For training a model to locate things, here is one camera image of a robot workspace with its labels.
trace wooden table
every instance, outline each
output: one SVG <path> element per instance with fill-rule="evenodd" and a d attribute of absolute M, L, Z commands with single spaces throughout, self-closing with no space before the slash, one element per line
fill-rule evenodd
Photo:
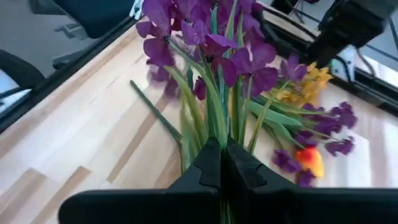
<path fill-rule="evenodd" d="M 143 41 L 130 28 L 0 135 L 0 223 L 56 223 L 71 194 L 164 188 L 178 178 L 174 140 L 129 85 L 134 80 L 178 127 L 178 104 L 149 86 Z M 398 119 L 333 85 L 320 101 L 326 107 L 349 101 L 359 123 L 351 155 L 334 158 L 320 149 L 326 174 L 318 186 L 397 187 Z M 260 136 L 255 155 L 277 171 L 270 163 L 274 143 L 265 132 Z"/>

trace wooden surface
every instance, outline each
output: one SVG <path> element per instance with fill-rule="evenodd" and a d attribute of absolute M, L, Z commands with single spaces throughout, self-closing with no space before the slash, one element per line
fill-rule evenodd
<path fill-rule="evenodd" d="M 174 140 L 129 86 L 134 80 L 178 127 L 178 104 L 148 84 L 142 43 L 132 27 L 0 135 L 1 224 L 56 223 L 71 194 L 165 188 L 178 178 Z M 326 174 L 318 186 L 397 187 L 398 119 L 333 85 L 321 97 L 326 107 L 341 101 L 359 117 L 356 148 L 337 158 L 320 148 Z M 274 144 L 260 136 L 255 155 L 277 171 Z"/>

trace orange flower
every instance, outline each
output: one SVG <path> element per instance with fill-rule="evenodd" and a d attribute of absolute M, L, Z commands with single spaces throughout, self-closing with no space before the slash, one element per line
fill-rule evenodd
<path fill-rule="evenodd" d="M 301 164 L 303 170 L 309 169 L 315 177 L 323 177 L 322 157 L 316 147 L 306 147 L 296 152 L 296 160 Z"/>

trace flower bouquet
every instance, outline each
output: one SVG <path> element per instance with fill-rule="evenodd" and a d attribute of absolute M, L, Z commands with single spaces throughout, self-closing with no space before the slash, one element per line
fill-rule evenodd
<path fill-rule="evenodd" d="M 357 118 L 347 102 L 330 110 L 314 106 L 331 78 L 327 68 L 299 64 L 294 54 L 281 61 L 280 69 L 271 66 L 277 52 L 264 42 L 260 23 L 251 16 L 262 8 L 254 0 L 144 1 L 149 20 L 136 28 L 146 38 L 149 78 L 165 84 L 165 96 L 179 100 L 181 134 L 131 84 L 176 139 L 182 172 L 209 137 L 222 149 L 232 138 L 253 154 L 264 128 L 277 146 L 273 163 L 281 172 L 297 174 L 299 185 L 311 187 L 324 173 L 317 146 L 333 156 L 347 155 L 353 138 L 335 136 Z M 252 114 L 257 121 L 245 142 Z"/>

